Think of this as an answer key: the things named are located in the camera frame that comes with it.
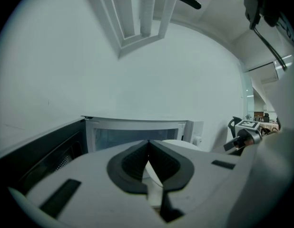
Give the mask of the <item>ceiling tube lamp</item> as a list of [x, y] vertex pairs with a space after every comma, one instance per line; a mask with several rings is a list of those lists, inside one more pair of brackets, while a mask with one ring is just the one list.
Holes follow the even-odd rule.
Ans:
[[154, 0], [140, 0], [140, 33], [146, 38], [151, 34]]

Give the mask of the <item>white microwave oven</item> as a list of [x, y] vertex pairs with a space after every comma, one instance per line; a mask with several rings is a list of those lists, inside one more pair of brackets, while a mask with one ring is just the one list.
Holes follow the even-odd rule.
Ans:
[[140, 140], [201, 143], [204, 122], [126, 120], [83, 116], [40, 133], [0, 139], [0, 182], [26, 194], [75, 158]]

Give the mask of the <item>person's white shirt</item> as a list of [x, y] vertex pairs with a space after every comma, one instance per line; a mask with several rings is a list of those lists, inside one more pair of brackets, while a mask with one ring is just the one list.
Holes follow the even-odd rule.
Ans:
[[[281, 17], [294, 39], [294, 16]], [[294, 62], [278, 83], [274, 106], [282, 130], [258, 145], [229, 228], [294, 228]]]

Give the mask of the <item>white round plate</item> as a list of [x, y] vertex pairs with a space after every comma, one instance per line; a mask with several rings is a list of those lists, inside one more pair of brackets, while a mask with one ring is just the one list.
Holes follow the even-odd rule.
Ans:
[[[176, 145], [179, 147], [191, 149], [191, 150], [202, 151], [199, 147], [197, 147], [189, 142], [182, 141], [182, 140], [164, 140], [164, 142], [172, 144], [172, 145]], [[156, 172], [152, 168], [151, 163], [149, 161], [147, 162], [145, 169], [147, 170], [147, 173], [150, 176], [150, 178], [153, 180], [153, 182], [162, 188], [163, 184], [160, 181], [159, 177], [156, 175]]]

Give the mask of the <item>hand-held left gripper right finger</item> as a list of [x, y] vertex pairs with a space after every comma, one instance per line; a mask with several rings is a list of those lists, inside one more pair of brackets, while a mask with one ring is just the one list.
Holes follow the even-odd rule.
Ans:
[[213, 197], [232, 174], [244, 174], [241, 166], [253, 154], [253, 146], [237, 156], [149, 141], [148, 160], [162, 185], [162, 202], [159, 217], [148, 216], [148, 227], [163, 227], [193, 211]]

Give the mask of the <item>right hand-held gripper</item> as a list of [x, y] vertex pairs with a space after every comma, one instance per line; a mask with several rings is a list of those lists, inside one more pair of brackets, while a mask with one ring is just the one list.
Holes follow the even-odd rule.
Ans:
[[242, 120], [235, 125], [235, 138], [224, 144], [226, 152], [236, 151], [239, 148], [258, 144], [262, 140], [259, 131], [260, 122]]

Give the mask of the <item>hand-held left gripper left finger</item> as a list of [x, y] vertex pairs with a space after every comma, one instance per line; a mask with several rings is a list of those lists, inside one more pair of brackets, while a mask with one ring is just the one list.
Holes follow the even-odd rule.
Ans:
[[[160, 228], [165, 221], [151, 208], [146, 195], [129, 194], [107, 174], [108, 161], [136, 142], [84, 154], [45, 177], [26, 195], [9, 188], [12, 197], [33, 222], [42, 228]], [[67, 180], [80, 182], [56, 218], [41, 206]]]

